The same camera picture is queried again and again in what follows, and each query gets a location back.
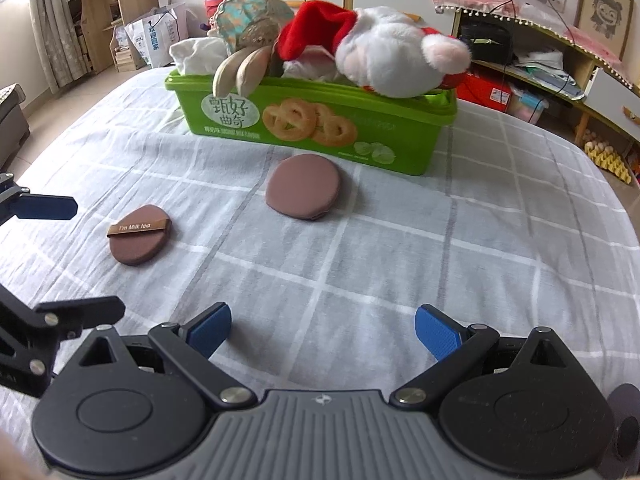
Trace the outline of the small brown powder puff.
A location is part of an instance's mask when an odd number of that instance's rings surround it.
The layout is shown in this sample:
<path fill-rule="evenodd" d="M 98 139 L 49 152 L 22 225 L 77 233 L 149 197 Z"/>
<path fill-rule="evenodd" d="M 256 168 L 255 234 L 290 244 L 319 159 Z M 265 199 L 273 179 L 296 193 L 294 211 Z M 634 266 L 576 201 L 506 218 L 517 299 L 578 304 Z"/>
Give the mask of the small brown powder puff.
<path fill-rule="evenodd" d="M 162 208 L 144 205 L 107 230 L 110 252 L 126 266 L 138 266 L 153 259 L 167 244 L 171 220 Z"/>

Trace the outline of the large brown powder puff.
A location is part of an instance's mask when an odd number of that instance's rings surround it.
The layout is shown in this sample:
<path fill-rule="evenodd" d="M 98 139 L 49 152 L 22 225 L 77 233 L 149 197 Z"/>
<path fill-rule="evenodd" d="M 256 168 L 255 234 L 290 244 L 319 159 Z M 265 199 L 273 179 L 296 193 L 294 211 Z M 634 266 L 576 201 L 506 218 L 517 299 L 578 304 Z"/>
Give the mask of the large brown powder puff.
<path fill-rule="evenodd" d="M 268 180 L 266 203 L 279 214 L 317 220 L 327 214 L 341 191 L 342 179 L 329 159 L 303 154 L 285 159 Z"/>

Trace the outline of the white cloth bundle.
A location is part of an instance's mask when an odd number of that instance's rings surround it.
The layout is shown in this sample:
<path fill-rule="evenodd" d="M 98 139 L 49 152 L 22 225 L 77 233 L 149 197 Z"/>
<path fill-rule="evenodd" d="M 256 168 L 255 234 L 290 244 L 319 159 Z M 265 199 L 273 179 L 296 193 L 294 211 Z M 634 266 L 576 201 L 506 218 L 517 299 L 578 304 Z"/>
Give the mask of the white cloth bundle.
<path fill-rule="evenodd" d="M 213 75 L 228 58 L 227 46 L 218 37 L 198 37 L 172 44 L 169 55 L 174 60 L 178 73 L 186 75 Z"/>

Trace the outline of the green plastic storage bin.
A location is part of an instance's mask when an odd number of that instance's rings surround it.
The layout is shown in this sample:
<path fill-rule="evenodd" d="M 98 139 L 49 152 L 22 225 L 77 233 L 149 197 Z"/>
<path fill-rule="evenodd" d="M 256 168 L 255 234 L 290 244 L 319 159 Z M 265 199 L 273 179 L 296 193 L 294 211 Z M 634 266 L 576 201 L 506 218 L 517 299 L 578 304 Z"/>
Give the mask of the green plastic storage bin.
<path fill-rule="evenodd" d="M 211 76 L 165 79 L 194 134 L 306 150 L 420 176 L 440 129 L 457 116 L 454 90 L 383 98 L 346 84 L 267 77 L 250 96 L 213 95 Z"/>

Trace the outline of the bunny plush toy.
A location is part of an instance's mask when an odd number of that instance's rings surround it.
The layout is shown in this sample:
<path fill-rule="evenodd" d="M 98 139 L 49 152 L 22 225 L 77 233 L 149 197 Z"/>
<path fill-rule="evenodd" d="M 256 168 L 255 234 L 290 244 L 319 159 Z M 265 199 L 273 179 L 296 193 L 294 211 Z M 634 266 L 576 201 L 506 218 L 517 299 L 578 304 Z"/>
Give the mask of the bunny plush toy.
<path fill-rule="evenodd" d="M 216 69 L 212 95 L 225 98 L 232 91 L 246 98 L 269 74 L 280 32 L 294 18 L 283 0 L 224 0 L 214 15 L 218 37 L 227 57 Z"/>

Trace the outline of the Santa plush toy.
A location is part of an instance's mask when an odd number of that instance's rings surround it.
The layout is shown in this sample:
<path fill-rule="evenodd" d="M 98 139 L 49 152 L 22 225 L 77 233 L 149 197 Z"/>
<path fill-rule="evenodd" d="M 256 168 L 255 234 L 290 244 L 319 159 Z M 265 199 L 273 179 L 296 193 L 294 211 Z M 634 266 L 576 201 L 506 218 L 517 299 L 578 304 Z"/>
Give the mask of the Santa plush toy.
<path fill-rule="evenodd" d="M 303 3 L 277 41 L 284 62 L 311 47 L 327 50 L 356 86 L 392 99 L 457 87 L 472 60 L 461 40 L 388 6 L 346 10 L 322 0 Z"/>

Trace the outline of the grey checked bed sheet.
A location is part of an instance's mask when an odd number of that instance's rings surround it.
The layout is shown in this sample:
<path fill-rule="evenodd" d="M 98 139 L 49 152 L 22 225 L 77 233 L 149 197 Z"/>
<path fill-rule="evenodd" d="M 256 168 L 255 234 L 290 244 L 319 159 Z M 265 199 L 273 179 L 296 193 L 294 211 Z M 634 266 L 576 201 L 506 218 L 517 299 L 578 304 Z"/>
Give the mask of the grey checked bed sheet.
<path fill-rule="evenodd" d="M 1 281 L 25 304 L 115 295 L 118 330 L 142 334 L 223 301 L 233 328 L 215 363 L 256 391 L 392 391 L 431 365 L 421 304 L 508 336 L 549 326 L 601 390 L 638 382 L 638 237 L 570 142 L 461 104 L 423 176 L 342 160 L 335 207 L 306 222 L 265 201 L 290 150 L 196 136 L 165 79 L 122 84 L 24 174 L 79 206 L 2 226 Z M 126 266 L 107 230 L 144 205 L 170 237 Z"/>

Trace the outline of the white paper shopping bag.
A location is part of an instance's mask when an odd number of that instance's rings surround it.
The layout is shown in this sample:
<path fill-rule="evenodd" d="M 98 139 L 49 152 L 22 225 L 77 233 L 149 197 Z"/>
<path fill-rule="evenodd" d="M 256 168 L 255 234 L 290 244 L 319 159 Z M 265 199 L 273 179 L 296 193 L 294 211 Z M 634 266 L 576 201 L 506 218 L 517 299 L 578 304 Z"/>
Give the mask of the white paper shopping bag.
<path fill-rule="evenodd" d="M 169 49 L 189 37 L 183 3 L 154 8 L 125 25 L 128 39 L 151 68 L 172 63 Z"/>

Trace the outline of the wooden desk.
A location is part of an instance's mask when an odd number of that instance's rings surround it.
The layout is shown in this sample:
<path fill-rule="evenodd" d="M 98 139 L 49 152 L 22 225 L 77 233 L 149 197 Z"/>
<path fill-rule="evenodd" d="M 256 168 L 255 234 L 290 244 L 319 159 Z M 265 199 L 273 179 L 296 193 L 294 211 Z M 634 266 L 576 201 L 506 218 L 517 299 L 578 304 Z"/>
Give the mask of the wooden desk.
<path fill-rule="evenodd" d="M 114 64 L 110 47 L 114 29 L 158 6 L 158 0 L 68 0 L 68 3 L 79 4 L 81 37 L 94 74 Z"/>

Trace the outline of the yellow egg tray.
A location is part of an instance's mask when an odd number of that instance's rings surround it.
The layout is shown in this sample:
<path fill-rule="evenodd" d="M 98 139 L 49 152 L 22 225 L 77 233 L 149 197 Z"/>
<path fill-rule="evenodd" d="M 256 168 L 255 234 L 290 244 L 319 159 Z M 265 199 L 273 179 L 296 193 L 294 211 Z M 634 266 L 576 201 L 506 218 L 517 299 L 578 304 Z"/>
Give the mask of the yellow egg tray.
<path fill-rule="evenodd" d="M 631 173 L 627 169 L 622 156 L 614 150 L 611 144 L 591 140 L 585 144 L 584 152 L 596 166 L 614 174 L 618 180 L 631 184 Z"/>

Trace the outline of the red cardboard box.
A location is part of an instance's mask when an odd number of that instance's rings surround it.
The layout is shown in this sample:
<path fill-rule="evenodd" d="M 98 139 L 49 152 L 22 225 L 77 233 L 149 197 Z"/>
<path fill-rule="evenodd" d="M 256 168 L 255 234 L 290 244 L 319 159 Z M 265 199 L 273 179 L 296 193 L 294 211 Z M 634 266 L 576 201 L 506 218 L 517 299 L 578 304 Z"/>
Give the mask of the red cardboard box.
<path fill-rule="evenodd" d="M 509 83 L 494 73 L 467 72 L 457 86 L 460 100 L 503 113 L 508 109 L 511 96 Z"/>

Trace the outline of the white drawer TV cabinet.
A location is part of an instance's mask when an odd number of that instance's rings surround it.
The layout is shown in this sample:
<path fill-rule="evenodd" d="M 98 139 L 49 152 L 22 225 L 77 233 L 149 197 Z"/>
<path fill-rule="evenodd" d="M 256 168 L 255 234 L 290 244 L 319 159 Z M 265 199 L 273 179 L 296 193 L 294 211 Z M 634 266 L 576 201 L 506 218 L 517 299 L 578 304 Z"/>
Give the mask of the white drawer TV cabinet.
<path fill-rule="evenodd" d="M 639 137 L 639 91 L 626 81 L 622 66 L 611 66 L 565 37 L 508 18 L 437 9 L 433 0 L 352 0 L 352 6 L 390 6 L 457 38 L 462 24 L 502 26 L 512 35 L 511 62 L 473 60 L 469 72 L 494 73 L 509 83 L 512 96 L 507 112 L 526 122 L 538 122 L 551 102 L 559 100 L 579 117 L 578 140 L 591 136 L 596 122 L 632 140 Z"/>

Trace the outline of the black bag on shelf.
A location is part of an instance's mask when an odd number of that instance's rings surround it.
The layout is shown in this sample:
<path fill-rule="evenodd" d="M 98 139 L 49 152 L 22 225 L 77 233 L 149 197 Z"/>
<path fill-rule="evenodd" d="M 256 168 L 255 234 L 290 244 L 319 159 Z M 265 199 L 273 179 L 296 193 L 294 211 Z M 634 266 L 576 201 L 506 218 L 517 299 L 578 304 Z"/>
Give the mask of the black bag on shelf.
<path fill-rule="evenodd" d="M 512 60 L 512 35 L 502 26 L 485 23 L 462 24 L 458 38 L 469 47 L 474 61 L 506 65 Z"/>

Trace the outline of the pink tasselled cloth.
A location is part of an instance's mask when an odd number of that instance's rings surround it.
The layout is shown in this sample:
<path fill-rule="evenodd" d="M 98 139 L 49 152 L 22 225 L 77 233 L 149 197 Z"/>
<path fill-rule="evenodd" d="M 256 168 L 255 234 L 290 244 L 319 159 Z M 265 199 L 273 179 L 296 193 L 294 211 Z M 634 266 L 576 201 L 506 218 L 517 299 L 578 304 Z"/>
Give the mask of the pink tasselled cloth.
<path fill-rule="evenodd" d="M 564 23 L 562 15 L 554 12 L 550 6 L 546 10 L 535 6 L 527 0 L 433 0 L 434 6 L 442 10 L 469 11 L 480 16 L 508 18 L 521 24 L 535 25 L 556 36 L 573 41 L 582 50 L 595 55 L 611 66 L 620 64 L 617 54 L 608 50 L 604 43 L 592 39 L 583 30 Z"/>

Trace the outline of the framed cartoon girl picture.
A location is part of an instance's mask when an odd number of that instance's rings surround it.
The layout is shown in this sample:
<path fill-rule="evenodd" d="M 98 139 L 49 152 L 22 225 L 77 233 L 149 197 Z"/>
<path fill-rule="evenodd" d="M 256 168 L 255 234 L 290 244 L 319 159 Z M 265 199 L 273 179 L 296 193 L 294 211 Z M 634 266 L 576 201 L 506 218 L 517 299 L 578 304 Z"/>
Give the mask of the framed cartoon girl picture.
<path fill-rule="evenodd" d="M 616 58 L 627 47 L 634 0 L 578 0 L 574 25 Z"/>

